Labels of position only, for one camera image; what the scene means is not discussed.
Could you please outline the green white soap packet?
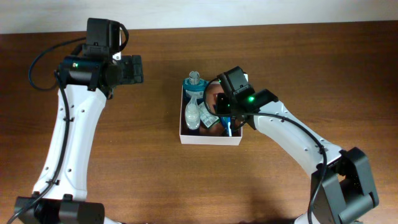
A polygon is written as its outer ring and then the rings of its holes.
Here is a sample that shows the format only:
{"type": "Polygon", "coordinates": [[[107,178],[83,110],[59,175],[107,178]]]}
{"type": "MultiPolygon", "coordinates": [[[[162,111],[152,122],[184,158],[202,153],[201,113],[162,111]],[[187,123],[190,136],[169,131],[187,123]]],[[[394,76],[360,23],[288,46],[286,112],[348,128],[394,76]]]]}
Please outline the green white soap packet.
{"type": "Polygon", "coordinates": [[[200,112],[201,122],[205,125],[207,129],[210,129],[213,125],[219,123],[220,119],[217,116],[212,115],[206,108],[205,102],[198,105],[200,112]]]}

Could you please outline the blue white toothbrush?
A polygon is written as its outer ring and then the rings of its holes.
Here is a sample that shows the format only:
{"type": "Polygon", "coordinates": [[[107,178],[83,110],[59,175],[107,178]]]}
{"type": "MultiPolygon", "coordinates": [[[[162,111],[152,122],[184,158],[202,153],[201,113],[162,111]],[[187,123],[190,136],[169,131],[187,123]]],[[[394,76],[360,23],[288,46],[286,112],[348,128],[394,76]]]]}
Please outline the blue white toothbrush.
{"type": "Polygon", "coordinates": [[[233,135],[232,128],[231,128],[231,125],[233,124],[233,122],[230,117],[224,117],[223,120],[224,120],[226,135],[228,137],[231,137],[233,135]]]}

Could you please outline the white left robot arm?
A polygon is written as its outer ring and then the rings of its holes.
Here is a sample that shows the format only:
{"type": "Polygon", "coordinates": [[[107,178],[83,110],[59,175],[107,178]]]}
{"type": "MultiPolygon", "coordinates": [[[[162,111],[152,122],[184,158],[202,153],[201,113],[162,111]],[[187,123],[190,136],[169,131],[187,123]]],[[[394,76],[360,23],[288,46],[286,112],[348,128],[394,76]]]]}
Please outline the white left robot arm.
{"type": "Polygon", "coordinates": [[[139,55],[122,55],[125,26],[90,18],[86,35],[54,71],[58,108],[47,158],[30,197],[18,197],[12,220],[110,223],[102,203],[88,202],[87,173],[101,112],[119,85],[144,81],[139,55]]]}

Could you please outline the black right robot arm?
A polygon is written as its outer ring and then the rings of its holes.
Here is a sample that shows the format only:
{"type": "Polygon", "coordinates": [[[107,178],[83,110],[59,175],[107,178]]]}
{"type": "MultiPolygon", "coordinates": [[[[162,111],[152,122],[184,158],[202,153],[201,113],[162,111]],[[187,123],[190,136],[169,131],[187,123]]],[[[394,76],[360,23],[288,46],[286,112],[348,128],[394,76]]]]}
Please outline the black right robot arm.
{"type": "Polygon", "coordinates": [[[379,205],[369,159],[344,150],[297,119],[271,91],[255,91],[240,67],[217,76],[226,102],[220,116],[236,118],[275,141],[310,176],[310,200],[294,223],[357,223],[379,205]]]}

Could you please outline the clear foam pump bottle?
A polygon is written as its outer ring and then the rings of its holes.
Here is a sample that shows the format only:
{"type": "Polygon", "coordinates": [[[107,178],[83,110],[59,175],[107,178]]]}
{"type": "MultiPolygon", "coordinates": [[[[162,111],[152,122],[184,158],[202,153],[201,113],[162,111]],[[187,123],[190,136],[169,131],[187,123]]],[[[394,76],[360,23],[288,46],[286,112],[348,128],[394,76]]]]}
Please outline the clear foam pump bottle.
{"type": "Polygon", "coordinates": [[[196,130],[200,127],[200,110],[198,108],[196,96],[192,96],[186,105],[185,121],[189,130],[196,130]]]}

